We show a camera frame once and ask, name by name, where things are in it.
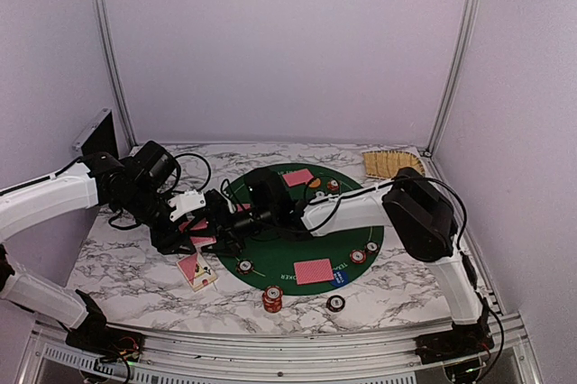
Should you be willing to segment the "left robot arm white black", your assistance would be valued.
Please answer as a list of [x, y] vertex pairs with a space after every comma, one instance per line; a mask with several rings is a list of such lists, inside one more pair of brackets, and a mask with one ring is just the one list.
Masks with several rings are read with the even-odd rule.
[[[156, 142], [120, 160], [102, 151], [81, 156], [63, 169], [2, 191], [1, 239], [76, 210], [110, 205], [148, 226], [159, 252], [192, 252], [188, 235], [179, 228], [186, 215], [206, 207], [206, 198], [196, 190], [163, 191], [165, 181], [179, 171], [176, 159]], [[114, 344], [113, 331], [89, 295], [33, 274], [5, 251], [1, 298], [62, 323], [94, 352], [107, 352]]]

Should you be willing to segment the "orange big blind button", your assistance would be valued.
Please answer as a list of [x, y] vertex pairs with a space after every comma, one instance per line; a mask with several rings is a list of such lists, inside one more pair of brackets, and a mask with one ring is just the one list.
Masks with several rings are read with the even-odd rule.
[[314, 181], [312, 181], [312, 182], [309, 184], [309, 187], [310, 187], [310, 188], [318, 188], [318, 187], [320, 187], [320, 186], [321, 186], [321, 180], [320, 180], [319, 178], [316, 178]]

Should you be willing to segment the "single orange chip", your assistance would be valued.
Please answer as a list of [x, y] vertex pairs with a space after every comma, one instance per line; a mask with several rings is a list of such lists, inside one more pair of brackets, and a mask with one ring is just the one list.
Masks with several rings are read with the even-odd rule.
[[367, 256], [366, 256], [365, 251], [362, 251], [362, 250], [353, 250], [353, 251], [351, 251], [351, 253], [350, 253], [350, 259], [351, 259], [351, 262], [352, 262], [352, 263], [357, 264], [357, 265], [360, 265], [360, 264], [363, 264], [363, 263], [366, 261]]
[[331, 179], [326, 183], [326, 188], [331, 192], [339, 192], [341, 190], [341, 184], [336, 179]]

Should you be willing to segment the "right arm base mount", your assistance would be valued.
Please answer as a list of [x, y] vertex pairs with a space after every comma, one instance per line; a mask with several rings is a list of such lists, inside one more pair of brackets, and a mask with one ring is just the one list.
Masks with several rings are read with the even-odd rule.
[[480, 318], [472, 325], [452, 323], [450, 330], [419, 335], [415, 354], [423, 364], [430, 364], [492, 349], [495, 343], [488, 324], [489, 313], [489, 308], [484, 306]]

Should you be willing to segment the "red playing card deck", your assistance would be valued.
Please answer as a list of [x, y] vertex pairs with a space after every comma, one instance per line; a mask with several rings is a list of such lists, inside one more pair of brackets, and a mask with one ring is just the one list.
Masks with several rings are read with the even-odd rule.
[[193, 224], [188, 229], [190, 221], [184, 221], [179, 224], [181, 233], [188, 232], [188, 239], [185, 240], [183, 236], [180, 237], [181, 248], [188, 248], [189, 246], [202, 247], [216, 242], [216, 238], [209, 232], [208, 221], [202, 219]]

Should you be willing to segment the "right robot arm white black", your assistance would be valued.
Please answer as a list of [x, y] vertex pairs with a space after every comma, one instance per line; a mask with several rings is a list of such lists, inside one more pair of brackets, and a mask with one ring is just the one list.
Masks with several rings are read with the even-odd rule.
[[406, 253], [425, 263], [435, 276], [451, 313], [446, 346], [464, 355], [481, 341], [478, 323], [486, 302], [477, 288], [477, 274], [461, 248], [463, 225], [457, 224], [451, 202], [440, 192], [442, 182], [403, 168], [389, 180], [341, 195], [294, 199], [280, 175], [268, 168], [245, 177], [249, 205], [234, 193], [205, 194], [208, 226], [217, 252], [236, 256], [245, 239], [273, 231], [291, 242], [356, 229], [391, 226]]

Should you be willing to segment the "blue small blind button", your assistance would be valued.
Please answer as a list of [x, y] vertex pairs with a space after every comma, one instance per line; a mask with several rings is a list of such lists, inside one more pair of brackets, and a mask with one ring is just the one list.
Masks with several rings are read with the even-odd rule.
[[338, 270], [334, 272], [334, 278], [330, 281], [333, 287], [340, 288], [346, 286], [350, 282], [348, 273], [343, 270]]

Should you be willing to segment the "orange poker chip stack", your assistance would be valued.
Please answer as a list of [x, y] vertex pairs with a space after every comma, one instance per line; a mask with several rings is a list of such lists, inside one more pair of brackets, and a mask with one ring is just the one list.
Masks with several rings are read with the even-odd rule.
[[283, 291], [278, 286], [268, 286], [262, 293], [264, 309], [269, 313], [278, 313], [282, 308]]

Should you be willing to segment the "dealt red card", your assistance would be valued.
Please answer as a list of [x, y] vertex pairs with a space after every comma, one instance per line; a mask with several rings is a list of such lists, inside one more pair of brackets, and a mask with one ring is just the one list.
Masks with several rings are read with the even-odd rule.
[[240, 211], [249, 211], [251, 209], [251, 205], [250, 204], [236, 204], [233, 207], [233, 211], [234, 212], [240, 212]]
[[334, 278], [331, 261], [327, 258], [295, 262], [294, 272], [299, 286], [328, 282]]
[[294, 170], [282, 175], [288, 187], [306, 185], [313, 177], [309, 169]]

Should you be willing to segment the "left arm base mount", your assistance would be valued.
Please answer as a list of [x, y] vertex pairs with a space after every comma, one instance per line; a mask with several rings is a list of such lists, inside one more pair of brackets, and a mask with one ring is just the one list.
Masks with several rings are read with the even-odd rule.
[[144, 335], [131, 330], [111, 327], [107, 319], [89, 294], [78, 289], [75, 293], [85, 304], [87, 316], [78, 327], [66, 327], [66, 344], [84, 351], [97, 353], [111, 359], [120, 355], [125, 360], [137, 360], [142, 352]]

